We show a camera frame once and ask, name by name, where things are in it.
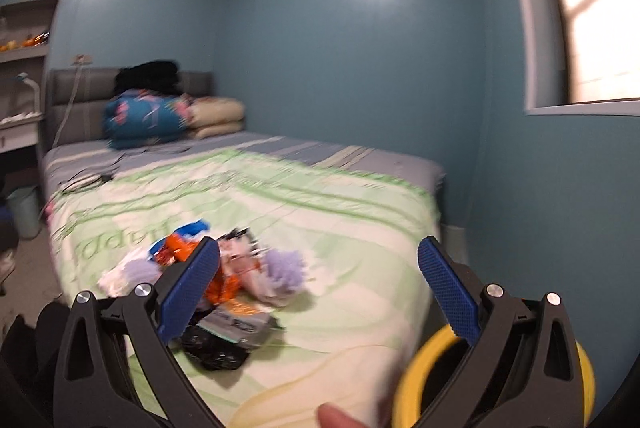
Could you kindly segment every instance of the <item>window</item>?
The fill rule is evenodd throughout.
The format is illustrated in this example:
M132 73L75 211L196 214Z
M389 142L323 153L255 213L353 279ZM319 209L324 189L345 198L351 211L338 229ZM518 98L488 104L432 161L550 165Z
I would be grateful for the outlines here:
M640 0L559 0L568 103L640 100Z

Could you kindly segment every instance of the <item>window sill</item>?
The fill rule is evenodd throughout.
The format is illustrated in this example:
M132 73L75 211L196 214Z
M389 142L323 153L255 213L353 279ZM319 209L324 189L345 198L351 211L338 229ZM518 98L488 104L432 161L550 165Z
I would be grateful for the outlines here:
M640 116L640 101L601 101L527 108L530 116Z

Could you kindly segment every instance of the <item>folded cream blanket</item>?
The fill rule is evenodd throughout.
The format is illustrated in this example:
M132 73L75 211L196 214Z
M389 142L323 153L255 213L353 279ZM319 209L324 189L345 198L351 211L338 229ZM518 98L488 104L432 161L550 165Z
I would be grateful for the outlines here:
M212 124L210 126L203 126L197 130L191 130L189 136L194 139L204 139L205 137L211 137L212 135L232 134L233 132L240 132L242 130L242 123L236 121L233 123Z
M242 121L244 118L244 104L232 98L198 98L191 105L190 111L190 128Z

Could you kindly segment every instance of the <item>green and white bedspread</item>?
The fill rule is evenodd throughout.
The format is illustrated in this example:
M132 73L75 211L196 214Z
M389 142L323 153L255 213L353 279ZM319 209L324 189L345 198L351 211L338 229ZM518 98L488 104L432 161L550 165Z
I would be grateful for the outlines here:
M176 358L229 428L313 427L327 401L369 426L384 422L431 299L416 248L436 234L438 211L423 189L219 150L121 173L53 202L54 263L69 303L83 289L103 296L98 278L127 251L199 218L212 236L249 226L263 244L299 250L307 292L274 311L286 328L280 339L234 372ZM141 400L161 413L134 356L130 364Z

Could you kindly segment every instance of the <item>gray upholstered headboard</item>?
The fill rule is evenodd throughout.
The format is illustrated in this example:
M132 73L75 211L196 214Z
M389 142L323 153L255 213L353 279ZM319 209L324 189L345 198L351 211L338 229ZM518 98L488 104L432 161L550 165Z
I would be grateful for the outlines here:
M84 68L74 104L60 133L58 145L104 139L102 112L113 96L116 74L120 69ZM56 132L73 91L75 69L53 69L45 87L46 145L51 148ZM210 72L178 72L181 91L194 97L213 95L213 75Z

